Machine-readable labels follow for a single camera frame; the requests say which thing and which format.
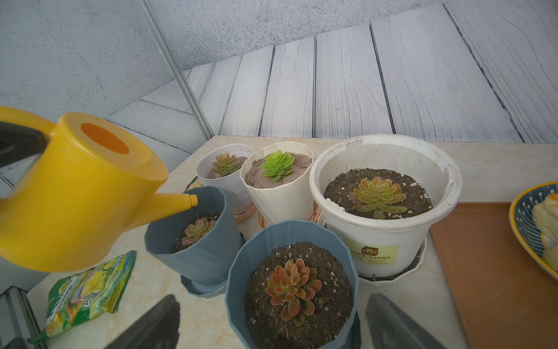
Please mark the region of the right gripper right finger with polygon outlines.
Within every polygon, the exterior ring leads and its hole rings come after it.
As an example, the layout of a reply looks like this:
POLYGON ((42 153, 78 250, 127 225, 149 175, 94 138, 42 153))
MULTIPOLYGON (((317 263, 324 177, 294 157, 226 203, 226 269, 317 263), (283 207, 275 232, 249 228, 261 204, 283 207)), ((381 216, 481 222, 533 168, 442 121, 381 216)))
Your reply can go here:
POLYGON ((366 318, 374 348, 445 348, 385 295, 370 296, 366 318))

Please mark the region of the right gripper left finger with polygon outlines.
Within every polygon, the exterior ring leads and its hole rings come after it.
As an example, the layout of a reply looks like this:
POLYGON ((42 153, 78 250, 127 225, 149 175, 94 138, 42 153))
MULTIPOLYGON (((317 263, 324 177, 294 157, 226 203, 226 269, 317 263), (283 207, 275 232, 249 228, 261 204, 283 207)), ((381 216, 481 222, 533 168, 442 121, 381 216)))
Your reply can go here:
POLYGON ((179 327, 180 304, 167 295, 106 348, 176 348, 179 327))

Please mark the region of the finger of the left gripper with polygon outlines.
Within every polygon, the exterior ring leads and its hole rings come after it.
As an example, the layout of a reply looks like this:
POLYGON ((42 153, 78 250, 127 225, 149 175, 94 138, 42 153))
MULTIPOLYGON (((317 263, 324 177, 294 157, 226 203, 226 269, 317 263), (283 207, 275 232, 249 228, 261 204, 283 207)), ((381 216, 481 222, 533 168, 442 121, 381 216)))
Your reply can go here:
POLYGON ((1 167, 41 154, 47 146, 47 140, 40 131, 7 122, 1 122, 0 142, 1 167))

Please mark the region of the yellow watering can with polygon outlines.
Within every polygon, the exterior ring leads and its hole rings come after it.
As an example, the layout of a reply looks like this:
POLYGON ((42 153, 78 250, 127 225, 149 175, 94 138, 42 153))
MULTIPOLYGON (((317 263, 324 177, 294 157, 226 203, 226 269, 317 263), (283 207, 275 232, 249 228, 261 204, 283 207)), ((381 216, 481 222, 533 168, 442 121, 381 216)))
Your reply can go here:
POLYGON ((147 145, 97 116, 57 122, 2 107, 1 122, 40 131, 47 147, 1 201, 1 256, 41 272, 67 272, 106 256, 121 234, 198 205, 160 193, 169 173, 147 145))

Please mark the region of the blue pot red succulent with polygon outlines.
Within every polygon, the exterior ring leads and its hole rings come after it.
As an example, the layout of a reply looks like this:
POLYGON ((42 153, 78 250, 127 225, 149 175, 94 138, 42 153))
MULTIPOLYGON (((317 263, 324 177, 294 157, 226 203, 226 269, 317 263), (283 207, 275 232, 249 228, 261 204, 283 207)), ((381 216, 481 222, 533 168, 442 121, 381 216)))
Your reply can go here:
POLYGON ((314 222, 290 220, 241 247, 225 307, 246 348, 359 348, 358 288, 340 238, 314 222))

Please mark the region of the small white pot pink-green succulent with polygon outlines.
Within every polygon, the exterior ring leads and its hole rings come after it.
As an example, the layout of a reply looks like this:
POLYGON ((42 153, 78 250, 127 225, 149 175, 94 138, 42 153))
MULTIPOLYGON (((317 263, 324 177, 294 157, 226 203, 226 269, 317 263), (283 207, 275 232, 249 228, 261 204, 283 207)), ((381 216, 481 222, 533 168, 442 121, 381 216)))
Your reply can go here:
POLYGON ((196 167, 196 175, 203 186, 212 186, 225 193, 233 214, 241 214, 252 206, 240 176, 244 162, 252 154, 251 147, 246 144, 225 145, 206 155, 196 167))

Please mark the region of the white pot bright green succulent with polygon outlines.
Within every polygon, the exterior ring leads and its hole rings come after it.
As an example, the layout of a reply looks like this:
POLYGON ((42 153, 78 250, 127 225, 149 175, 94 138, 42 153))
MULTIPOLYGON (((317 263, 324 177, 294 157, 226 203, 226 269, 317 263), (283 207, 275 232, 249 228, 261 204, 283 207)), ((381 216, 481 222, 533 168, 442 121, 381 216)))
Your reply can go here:
POLYGON ((314 199, 310 192, 311 166, 306 168, 302 176, 296 180, 276 188, 255 188, 245 181, 254 162, 279 150, 314 159, 312 150, 303 143, 294 141, 274 143, 254 152, 244 162, 240 171, 242 183, 258 211, 270 225, 287 220, 309 220, 314 210, 314 199))

